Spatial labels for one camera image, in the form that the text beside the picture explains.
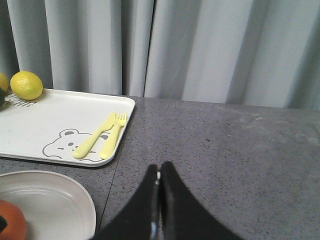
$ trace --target lemon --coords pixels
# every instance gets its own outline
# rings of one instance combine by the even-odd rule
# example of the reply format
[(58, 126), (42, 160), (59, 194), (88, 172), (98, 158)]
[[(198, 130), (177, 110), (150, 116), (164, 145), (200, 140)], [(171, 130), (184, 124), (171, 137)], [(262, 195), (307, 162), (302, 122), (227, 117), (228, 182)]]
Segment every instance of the lemon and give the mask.
[(44, 89), (41, 79), (30, 71), (19, 71), (13, 75), (10, 86), (15, 95), (25, 100), (36, 99)]
[(2, 88), (4, 91), (7, 91), (9, 87), (9, 80), (7, 76), (0, 72), (0, 88)]

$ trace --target speckled gray table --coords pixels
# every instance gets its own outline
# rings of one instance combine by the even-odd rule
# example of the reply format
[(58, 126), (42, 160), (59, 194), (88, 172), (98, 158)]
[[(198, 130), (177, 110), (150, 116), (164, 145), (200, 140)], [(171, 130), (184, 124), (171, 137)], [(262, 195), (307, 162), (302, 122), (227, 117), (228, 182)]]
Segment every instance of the speckled gray table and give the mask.
[(242, 238), (320, 239), (320, 112), (137, 98), (123, 137), (115, 159), (99, 169), (0, 160), (0, 173), (74, 178), (104, 227), (149, 164), (172, 161), (200, 203)]

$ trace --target white tray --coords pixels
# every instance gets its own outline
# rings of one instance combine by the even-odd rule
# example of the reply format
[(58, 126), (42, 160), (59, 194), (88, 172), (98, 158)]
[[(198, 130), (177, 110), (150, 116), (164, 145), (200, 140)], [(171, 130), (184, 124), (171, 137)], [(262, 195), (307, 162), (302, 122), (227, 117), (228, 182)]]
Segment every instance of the white tray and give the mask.
[(49, 171), (0, 175), (0, 199), (22, 210), (26, 240), (88, 240), (95, 234), (92, 198), (81, 184), (65, 175)]
[(86, 167), (102, 166), (113, 159), (127, 125), (110, 158), (103, 160), (99, 153), (112, 129), (99, 137), (85, 158), (73, 158), (72, 150), (110, 113), (125, 112), (130, 119), (136, 104), (127, 97), (52, 89), (44, 89), (33, 101), (14, 93), (5, 101), (0, 107), (0, 156)]

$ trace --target tomato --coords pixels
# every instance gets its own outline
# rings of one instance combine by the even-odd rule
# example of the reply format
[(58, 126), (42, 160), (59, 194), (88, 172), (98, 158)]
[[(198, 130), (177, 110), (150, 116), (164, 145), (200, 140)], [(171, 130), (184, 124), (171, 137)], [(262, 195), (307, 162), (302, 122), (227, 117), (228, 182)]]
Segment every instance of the tomato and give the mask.
[(0, 240), (25, 240), (26, 236), (27, 223), (21, 209), (0, 200)]

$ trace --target yellow fork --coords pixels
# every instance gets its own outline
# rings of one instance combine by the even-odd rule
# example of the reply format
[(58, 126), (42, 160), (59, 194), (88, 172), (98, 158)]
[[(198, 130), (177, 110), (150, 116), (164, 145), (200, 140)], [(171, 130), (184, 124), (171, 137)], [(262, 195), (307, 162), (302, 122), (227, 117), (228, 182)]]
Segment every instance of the yellow fork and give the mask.
[(115, 151), (118, 135), (120, 132), (120, 128), (126, 125), (127, 123), (127, 114), (117, 114), (115, 117), (114, 125), (112, 127), (112, 132), (110, 136), (106, 139), (105, 144), (100, 152), (100, 157), (102, 159), (107, 159), (112, 156)]

